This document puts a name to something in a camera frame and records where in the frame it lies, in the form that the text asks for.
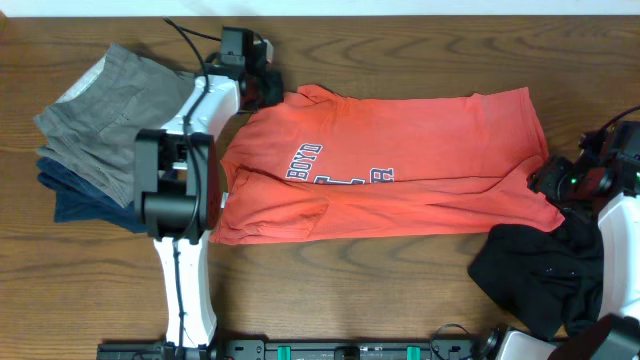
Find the red printed t-shirt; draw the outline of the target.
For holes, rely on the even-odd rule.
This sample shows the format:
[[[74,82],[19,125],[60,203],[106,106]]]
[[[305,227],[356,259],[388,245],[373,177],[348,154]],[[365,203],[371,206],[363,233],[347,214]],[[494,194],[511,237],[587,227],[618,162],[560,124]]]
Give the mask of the red printed t-shirt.
[[[548,158],[529,92],[343,97],[305,85],[252,115],[221,164],[226,245],[551,231],[561,213],[527,186]]]

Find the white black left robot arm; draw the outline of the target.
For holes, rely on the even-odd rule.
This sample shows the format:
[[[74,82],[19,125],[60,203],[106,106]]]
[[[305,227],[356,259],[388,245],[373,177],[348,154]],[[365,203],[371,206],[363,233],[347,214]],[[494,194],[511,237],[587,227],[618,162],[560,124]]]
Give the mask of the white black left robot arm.
[[[166,348],[175,354],[205,352],[217,327],[209,293],[206,236],[221,208],[215,141],[244,107],[283,99],[282,75],[207,74],[158,129],[135,138],[134,205],[162,265],[168,308]]]

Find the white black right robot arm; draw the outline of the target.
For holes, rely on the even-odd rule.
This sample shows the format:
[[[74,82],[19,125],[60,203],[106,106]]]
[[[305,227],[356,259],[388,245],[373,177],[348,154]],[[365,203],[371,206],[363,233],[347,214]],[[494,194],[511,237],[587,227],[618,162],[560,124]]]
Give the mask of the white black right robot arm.
[[[553,233],[491,229],[469,273],[531,332],[496,332],[481,356],[638,358],[638,157],[551,157],[530,175],[529,187],[564,211],[565,222]]]

